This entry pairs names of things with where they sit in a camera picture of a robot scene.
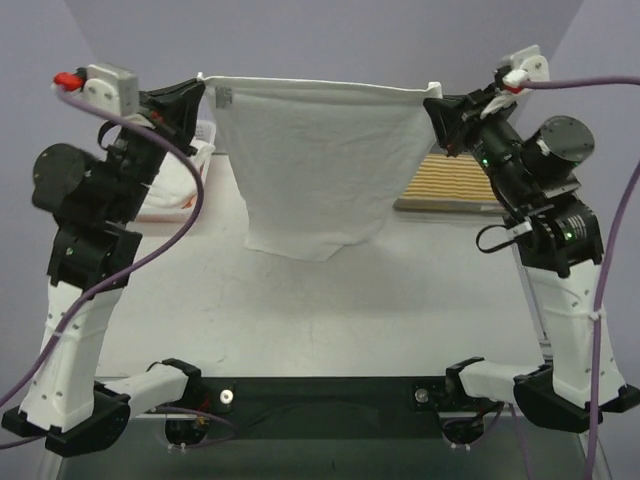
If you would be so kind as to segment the white terry towel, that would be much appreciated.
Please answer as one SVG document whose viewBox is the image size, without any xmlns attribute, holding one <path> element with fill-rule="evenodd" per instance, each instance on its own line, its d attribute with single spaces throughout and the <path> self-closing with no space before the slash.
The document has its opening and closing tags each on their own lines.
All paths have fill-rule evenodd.
<svg viewBox="0 0 640 480">
<path fill-rule="evenodd" d="M 207 100 L 248 213 L 248 249 L 321 262 L 384 225 L 434 146 L 427 99 L 406 89 L 208 76 Z"/>
</svg>

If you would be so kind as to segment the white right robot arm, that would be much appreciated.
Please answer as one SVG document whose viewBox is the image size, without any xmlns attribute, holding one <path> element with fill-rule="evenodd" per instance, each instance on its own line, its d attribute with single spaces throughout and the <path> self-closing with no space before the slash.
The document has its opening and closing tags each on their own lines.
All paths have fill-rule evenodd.
<svg viewBox="0 0 640 480">
<path fill-rule="evenodd" d="M 447 369 L 447 390 L 456 402 L 511 403 L 538 427 L 582 433 L 604 413 L 639 402 L 594 308 L 605 250 L 597 217 L 578 196 L 575 169 L 595 140 L 584 123 L 563 115 L 522 138 L 509 123 L 510 108 L 490 110 L 495 95 L 486 88 L 423 105 L 437 144 L 450 156 L 471 154 L 504 208 L 509 243 L 531 284 L 552 359 L 518 367 L 473 357 Z"/>
</svg>

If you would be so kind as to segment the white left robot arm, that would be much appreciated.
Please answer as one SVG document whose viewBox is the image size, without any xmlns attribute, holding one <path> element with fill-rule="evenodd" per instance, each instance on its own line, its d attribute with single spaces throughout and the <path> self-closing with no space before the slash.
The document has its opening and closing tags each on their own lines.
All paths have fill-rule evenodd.
<svg viewBox="0 0 640 480">
<path fill-rule="evenodd" d="M 192 398 L 198 368 L 169 359 L 122 381 L 95 378 L 104 335 L 131 273 L 143 265 L 141 235 L 129 229 L 167 155 L 192 153 L 204 85 L 188 80 L 139 96 L 141 121 L 95 108 L 104 128 L 117 128 L 104 158 L 76 146 L 47 147 L 33 168 L 33 205 L 58 227 L 47 274 L 41 352 L 21 380 L 27 395 L 7 409 L 4 429 L 20 443 L 43 439 L 64 458 L 103 451 L 130 418 Z"/>
</svg>

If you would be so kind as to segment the white crumpled towels pile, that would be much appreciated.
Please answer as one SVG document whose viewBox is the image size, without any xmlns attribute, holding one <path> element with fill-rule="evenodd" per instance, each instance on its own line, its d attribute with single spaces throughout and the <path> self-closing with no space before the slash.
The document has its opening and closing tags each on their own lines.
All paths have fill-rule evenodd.
<svg viewBox="0 0 640 480">
<path fill-rule="evenodd" d="M 201 177 L 204 177 L 205 166 L 210 161 L 215 146 L 198 139 L 192 140 L 190 146 L 196 149 L 196 153 L 189 160 Z M 149 188 L 142 209 L 187 208 L 193 202 L 196 192 L 195 180 L 187 168 L 175 155 L 167 153 Z"/>
</svg>

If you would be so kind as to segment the yellow striped folded towel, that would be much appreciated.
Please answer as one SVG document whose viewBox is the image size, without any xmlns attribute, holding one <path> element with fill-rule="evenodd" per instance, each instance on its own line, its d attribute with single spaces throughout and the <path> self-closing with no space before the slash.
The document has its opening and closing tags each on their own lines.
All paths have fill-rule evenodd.
<svg viewBox="0 0 640 480">
<path fill-rule="evenodd" d="M 442 154 L 425 158 L 400 198 L 497 202 L 488 178 L 472 157 Z"/>
</svg>

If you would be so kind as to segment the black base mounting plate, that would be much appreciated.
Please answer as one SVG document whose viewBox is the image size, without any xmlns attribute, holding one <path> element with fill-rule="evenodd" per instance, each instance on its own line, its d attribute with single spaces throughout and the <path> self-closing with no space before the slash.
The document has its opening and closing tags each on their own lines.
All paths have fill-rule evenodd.
<svg viewBox="0 0 640 480">
<path fill-rule="evenodd" d="M 226 440 L 414 440 L 438 438 L 454 418 L 458 438 L 477 439 L 491 400 L 449 392 L 442 376 L 206 377 L 179 407 L 204 419 L 166 420 L 171 443 Z"/>
</svg>

